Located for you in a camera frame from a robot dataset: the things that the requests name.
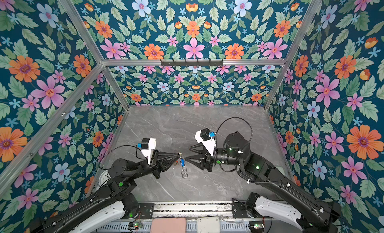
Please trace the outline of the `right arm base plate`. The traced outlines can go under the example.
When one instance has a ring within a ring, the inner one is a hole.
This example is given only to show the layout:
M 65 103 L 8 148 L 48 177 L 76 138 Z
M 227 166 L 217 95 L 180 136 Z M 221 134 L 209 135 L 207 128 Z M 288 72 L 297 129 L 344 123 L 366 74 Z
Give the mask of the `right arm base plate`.
M 254 208 L 241 202 L 232 202 L 232 214 L 234 219 L 256 219 L 260 214 Z

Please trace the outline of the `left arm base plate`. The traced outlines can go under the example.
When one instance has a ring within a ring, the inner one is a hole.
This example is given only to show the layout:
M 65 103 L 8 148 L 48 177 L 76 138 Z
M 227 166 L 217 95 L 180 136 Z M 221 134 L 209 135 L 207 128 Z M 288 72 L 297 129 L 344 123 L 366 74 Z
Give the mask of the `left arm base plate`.
M 149 220 L 154 213 L 154 203 L 139 203 L 138 207 L 131 213 L 132 219 Z

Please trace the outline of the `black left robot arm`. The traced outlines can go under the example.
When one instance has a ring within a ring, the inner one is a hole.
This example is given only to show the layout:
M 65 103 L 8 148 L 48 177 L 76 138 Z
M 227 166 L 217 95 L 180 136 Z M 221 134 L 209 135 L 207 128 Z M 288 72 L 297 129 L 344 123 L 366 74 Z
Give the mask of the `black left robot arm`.
M 95 220 L 96 214 L 107 207 L 121 208 L 124 217 L 135 217 L 139 212 L 139 203 L 132 191 L 137 187 L 135 180 L 149 174 L 156 179 L 167 171 L 180 155 L 175 153 L 153 152 L 150 161 L 133 162 L 119 158 L 108 169 L 110 179 L 85 200 L 74 207 L 49 219 L 37 219 L 30 224 L 31 233 L 69 233 L 86 220 Z

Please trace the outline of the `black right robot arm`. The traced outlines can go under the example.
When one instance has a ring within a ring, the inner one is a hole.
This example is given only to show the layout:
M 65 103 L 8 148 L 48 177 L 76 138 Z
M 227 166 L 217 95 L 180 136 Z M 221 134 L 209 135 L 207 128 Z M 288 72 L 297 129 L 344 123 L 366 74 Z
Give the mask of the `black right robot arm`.
M 251 144 L 239 132 L 231 133 L 219 148 L 214 133 L 208 129 L 195 135 L 196 155 L 186 161 L 211 172 L 215 165 L 233 165 L 234 171 L 249 184 L 256 184 L 276 194 L 283 201 L 272 201 L 259 194 L 249 196 L 246 208 L 258 216 L 290 224 L 303 233 L 336 233 L 341 207 L 327 203 L 300 188 L 264 157 L 251 151 Z

